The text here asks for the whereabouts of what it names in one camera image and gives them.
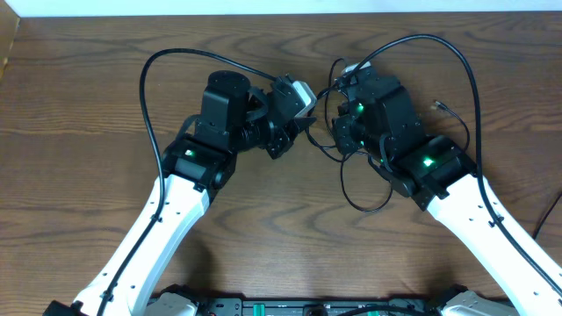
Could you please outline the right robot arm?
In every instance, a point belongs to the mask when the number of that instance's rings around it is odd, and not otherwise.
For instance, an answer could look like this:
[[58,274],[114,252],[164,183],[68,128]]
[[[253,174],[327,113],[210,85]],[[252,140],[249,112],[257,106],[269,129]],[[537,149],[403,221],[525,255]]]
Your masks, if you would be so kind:
[[561,313],[561,268],[517,223],[465,150],[425,133],[406,89],[371,71],[342,75],[347,99],[333,120],[340,153],[369,153],[393,191],[447,227],[521,315]]

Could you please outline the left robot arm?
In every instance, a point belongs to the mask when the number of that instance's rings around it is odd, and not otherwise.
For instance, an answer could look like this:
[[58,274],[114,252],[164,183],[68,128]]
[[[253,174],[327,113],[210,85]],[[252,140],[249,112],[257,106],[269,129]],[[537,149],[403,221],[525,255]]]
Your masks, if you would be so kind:
[[254,147],[277,159],[314,119],[317,98],[290,76],[268,93],[234,71],[209,75],[201,112],[184,121],[161,160],[139,218],[112,258],[70,305],[52,301],[47,315],[187,315],[198,305],[153,290],[185,235],[205,214],[235,171],[237,155]]

